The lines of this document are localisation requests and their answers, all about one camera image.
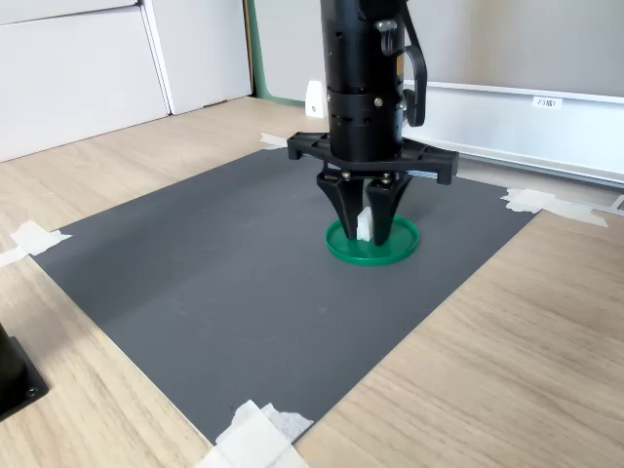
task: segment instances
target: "white panel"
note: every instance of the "white panel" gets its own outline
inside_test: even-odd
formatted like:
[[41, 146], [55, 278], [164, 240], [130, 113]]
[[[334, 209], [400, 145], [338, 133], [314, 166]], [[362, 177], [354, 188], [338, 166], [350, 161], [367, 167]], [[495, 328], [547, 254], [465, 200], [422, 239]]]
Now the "white panel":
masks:
[[0, 161], [167, 115], [140, 9], [0, 26]]
[[252, 92], [242, 1], [144, 5], [174, 114]]
[[0, 24], [134, 5], [137, 0], [0, 0]]
[[[269, 93], [305, 100], [310, 80], [325, 81], [320, 1], [255, 0], [255, 10]], [[408, 135], [492, 159], [624, 180], [624, 133], [617, 130], [624, 104], [539, 95], [564, 98], [561, 110], [533, 108], [532, 96], [429, 86], [425, 127]]]
[[563, 99], [559, 110], [533, 97], [429, 88], [427, 119], [404, 137], [448, 149], [624, 182], [624, 105]]
[[622, 0], [411, 0], [431, 81], [624, 98]]

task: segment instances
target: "black stand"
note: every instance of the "black stand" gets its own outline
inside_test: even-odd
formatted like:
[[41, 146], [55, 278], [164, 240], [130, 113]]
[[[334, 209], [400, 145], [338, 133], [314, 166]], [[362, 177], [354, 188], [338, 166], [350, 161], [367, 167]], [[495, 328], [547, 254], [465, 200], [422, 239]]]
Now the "black stand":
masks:
[[0, 325], [0, 421], [47, 393], [46, 382], [23, 348]]

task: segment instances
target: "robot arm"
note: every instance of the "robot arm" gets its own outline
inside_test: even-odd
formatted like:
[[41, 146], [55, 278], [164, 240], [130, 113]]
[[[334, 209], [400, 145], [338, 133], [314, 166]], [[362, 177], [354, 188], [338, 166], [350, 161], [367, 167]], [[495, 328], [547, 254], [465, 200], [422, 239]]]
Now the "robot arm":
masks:
[[[371, 179], [373, 239], [381, 246], [411, 181], [408, 172], [436, 173], [438, 183], [448, 185], [458, 155], [402, 137], [404, 119], [423, 125], [427, 92], [427, 66], [407, 0], [321, 0], [321, 11], [330, 132], [297, 133], [288, 141], [289, 157], [307, 154], [324, 162], [317, 183], [348, 239], [357, 236], [364, 182]], [[415, 91], [404, 90], [405, 56]]]

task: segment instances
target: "white block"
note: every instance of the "white block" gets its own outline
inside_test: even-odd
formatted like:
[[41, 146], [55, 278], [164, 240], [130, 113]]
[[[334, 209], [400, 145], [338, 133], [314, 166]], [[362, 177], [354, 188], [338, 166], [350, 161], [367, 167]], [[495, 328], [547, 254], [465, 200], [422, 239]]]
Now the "white block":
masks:
[[358, 214], [358, 241], [370, 242], [372, 239], [372, 211], [366, 207]]
[[323, 119], [327, 115], [327, 91], [320, 81], [310, 81], [305, 94], [305, 115]]

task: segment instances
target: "cabinet door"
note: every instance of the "cabinet door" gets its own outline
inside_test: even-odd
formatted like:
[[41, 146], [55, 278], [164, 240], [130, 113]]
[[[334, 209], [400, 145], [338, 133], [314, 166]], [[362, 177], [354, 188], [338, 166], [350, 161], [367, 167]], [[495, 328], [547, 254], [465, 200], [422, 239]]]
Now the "cabinet door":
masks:
[[167, 115], [139, 7], [0, 26], [0, 161]]
[[241, 0], [144, 0], [173, 114], [252, 92]]

